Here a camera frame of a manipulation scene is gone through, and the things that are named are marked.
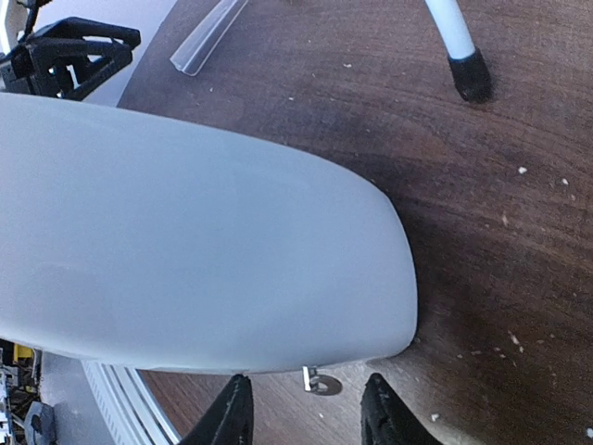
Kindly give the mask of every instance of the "yellow object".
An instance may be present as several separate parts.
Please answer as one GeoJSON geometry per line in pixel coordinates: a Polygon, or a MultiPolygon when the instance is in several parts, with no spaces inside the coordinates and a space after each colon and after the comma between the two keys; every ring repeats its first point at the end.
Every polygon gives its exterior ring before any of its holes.
{"type": "Polygon", "coordinates": [[[18,362],[19,360],[23,359],[32,359],[33,358],[33,350],[31,348],[27,348],[26,346],[21,346],[15,343],[15,352],[13,356],[14,362],[18,362]]]}

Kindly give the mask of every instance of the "wire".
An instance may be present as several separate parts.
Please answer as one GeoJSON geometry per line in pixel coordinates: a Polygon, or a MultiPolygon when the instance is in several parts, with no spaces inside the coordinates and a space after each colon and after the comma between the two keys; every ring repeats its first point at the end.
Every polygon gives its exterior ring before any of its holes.
{"type": "Polygon", "coordinates": [[[34,0],[33,6],[29,9],[29,15],[27,16],[27,23],[25,24],[25,33],[23,35],[23,40],[26,39],[31,35],[33,32],[33,27],[35,26],[35,22],[37,21],[37,16],[39,15],[39,8],[41,7],[42,0],[34,0]]]}

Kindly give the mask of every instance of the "black object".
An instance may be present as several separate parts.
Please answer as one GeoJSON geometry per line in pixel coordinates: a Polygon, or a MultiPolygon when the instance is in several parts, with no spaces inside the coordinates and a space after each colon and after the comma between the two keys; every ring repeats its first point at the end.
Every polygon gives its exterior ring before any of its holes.
{"type": "Polygon", "coordinates": [[[455,87],[463,100],[482,104],[492,97],[492,78],[479,49],[467,58],[449,58],[455,87]]]}
{"type": "Polygon", "coordinates": [[[251,381],[236,375],[179,445],[252,445],[251,381]]]}
{"type": "Polygon", "coordinates": [[[132,62],[140,42],[138,30],[63,19],[24,38],[1,58],[0,76],[8,93],[83,100],[132,62]]]}
{"type": "Polygon", "coordinates": [[[0,338],[0,350],[2,350],[2,364],[4,366],[14,366],[15,344],[12,341],[0,338]]]}
{"type": "MultiPolygon", "coordinates": [[[[362,445],[442,445],[423,427],[382,375],[373,374],[362,396],[362,445]]],[[[252,445],[253,392],[234,376],[179,445],[252,445]]]]}
{"type": "Polygon", "coordinates": [[[361,405],[362,445],[442,445],[380,374],[371,375],[361,405]]]}

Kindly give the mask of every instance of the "debris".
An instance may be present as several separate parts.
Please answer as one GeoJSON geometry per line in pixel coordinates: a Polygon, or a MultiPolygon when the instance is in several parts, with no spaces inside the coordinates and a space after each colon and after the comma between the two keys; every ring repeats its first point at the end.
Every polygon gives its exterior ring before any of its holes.
{"type": "Polygon", "coordinates": [[[511,336],[511,341],[515,344],[515,345],[519,345],[519,338],[517,338],[517,336],[515,336],[511,331],[509,331],[509,335],[511,336]]]}

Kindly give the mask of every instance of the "white curved rim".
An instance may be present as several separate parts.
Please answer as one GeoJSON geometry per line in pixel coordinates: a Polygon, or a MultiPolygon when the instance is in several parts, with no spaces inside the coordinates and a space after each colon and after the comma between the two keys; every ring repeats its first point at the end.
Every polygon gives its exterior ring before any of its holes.
{"type": "Polygon", "coordinates": [[[135,369],[83,362],[95,400],[116,445],[173,445],[177,430],[135,369]]]}

